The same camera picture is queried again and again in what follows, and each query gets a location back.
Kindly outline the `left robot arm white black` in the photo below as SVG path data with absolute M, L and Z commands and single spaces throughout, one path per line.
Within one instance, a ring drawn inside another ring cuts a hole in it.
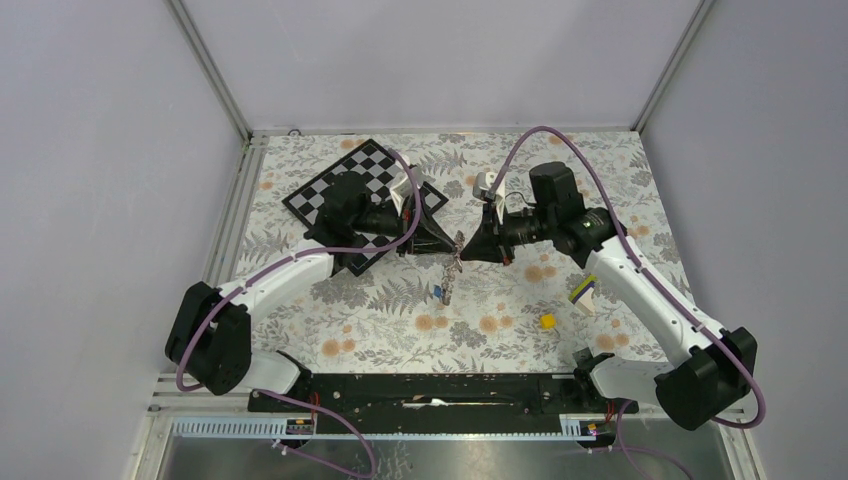
M 399 174 L 392 199 L 372 200 L 365 178 L 347 172 L 324 192 L 312 228 L 285 253 L 247 279 L 218 287 L 200 281 L 187 289 L 164 347 L 180 375 L 223 395 L 237 387 L 272 391 L 288 411 L 309 401 L 305 369 L 283 352 L 254 351 L 254 322 L 266 318 L 316 283 L 350 267 L 360 255 L 453 254 L 456 243 L 433 219 L 421 184 Z

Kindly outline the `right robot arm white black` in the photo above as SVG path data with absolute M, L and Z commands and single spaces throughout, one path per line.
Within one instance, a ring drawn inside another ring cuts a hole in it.
M 579 407 L 597 412 L 612 399 L 632 400 L 661 407 L 679 427 L 693 431 L 752 391 L 757 342 L 748 330 L 727 330 L 656 273 L 609 210 L 586 207 L 564 163 L 536 166 L 529 179 L 533 204 L 510 212 L 495 173 L 476 176 L 481 223 L 461 260 L 508 265 L 516 247 L 549 241 L 614 291 L 665 354 L 662 362 L 578 356 L 573 396 Z

